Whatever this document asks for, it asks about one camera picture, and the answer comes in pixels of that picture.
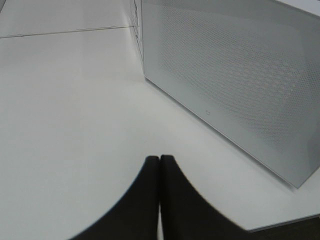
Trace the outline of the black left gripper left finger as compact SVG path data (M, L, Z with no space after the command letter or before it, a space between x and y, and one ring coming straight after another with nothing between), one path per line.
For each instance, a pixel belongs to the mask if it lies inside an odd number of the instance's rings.
M120 200L73 240L156 240L160 159L148 156Z

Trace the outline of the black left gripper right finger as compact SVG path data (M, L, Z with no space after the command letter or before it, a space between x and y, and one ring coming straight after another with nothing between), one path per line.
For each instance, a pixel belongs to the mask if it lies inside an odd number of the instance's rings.
M172 155L160 158L160 210L165 240L250 239L197 192Z

